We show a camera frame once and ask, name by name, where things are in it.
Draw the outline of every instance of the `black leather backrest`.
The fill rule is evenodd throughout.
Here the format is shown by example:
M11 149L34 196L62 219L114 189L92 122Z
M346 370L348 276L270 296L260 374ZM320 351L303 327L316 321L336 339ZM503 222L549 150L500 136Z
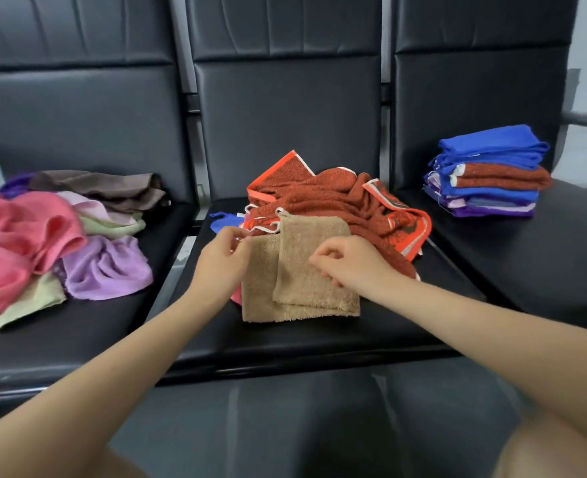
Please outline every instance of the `black leather backrest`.
M157 173L195 201L168 0L0 0L5 173Z
M212 199L295 149L379 172L381 0L186 0Z
M394 189L421 186L445 137L526 123L554 146L577 2L395 0Z

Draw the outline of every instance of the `black leather seat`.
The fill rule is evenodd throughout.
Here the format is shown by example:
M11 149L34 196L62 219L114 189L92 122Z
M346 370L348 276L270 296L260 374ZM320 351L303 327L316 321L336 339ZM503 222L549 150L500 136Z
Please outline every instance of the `black leather seat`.
M172 205L145 216L154 284L68 300L0 332L0 395L63 377L143 323L195 211L168 0L0 0L0 165L157 173Z
M379 172L381 0L187 0L210 187L210 213L237 213L246 187L291 149L315 172ZM173 299L189 286L210 218ZM437 249L416 263L423 280L481 293ZM425 356L443 346L371 302L360 319L245 324L229 303L170 374L194 378L349 366Z
M441 138L526 123L556 143L577 0L399 0L393 189L493 301L587 327L587 190L554 181L531 220L450 216L420 188ZM553 152L543 161L552 167Z

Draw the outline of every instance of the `folded beige towel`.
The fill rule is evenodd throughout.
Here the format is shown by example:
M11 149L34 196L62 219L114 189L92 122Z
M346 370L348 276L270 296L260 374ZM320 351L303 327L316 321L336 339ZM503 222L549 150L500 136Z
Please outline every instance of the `folded beige towel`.
M307 261L332 236L349 236L349 226L337 216L280 215L280 252L273 300L331 310L332 315L359 315L360 297L337 288Z
M335 315L328 308L274 302L280 235L256 236L252 240L250 264L241 285L243 321L285 322Z

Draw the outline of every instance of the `light green cloth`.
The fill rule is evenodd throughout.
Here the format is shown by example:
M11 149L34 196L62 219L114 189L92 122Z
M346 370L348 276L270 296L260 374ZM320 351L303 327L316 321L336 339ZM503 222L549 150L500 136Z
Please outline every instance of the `light green cloth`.
M0 329L6 325L34 313L42 308L58 305L65 301L61 282L52 272L33 276L19 298L0 315Z
M132 216L136 220L136 223L127 226L119 226L110 221L95 220L94 218L83 215L79 215L79 219L81 219L83 231L85 231L88 236L102 234L110 240L117 240L122 236L133 236L145 228L142 213L134 213Z

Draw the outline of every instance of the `person's left hand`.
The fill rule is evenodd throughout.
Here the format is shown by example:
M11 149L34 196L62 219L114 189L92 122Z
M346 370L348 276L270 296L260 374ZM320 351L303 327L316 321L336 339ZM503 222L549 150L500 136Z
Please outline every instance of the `person's left hand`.
M194 277L187 293L199 301L215 305L216 311L225 305L241 284L250 262L250 232L225 226L202 249Z

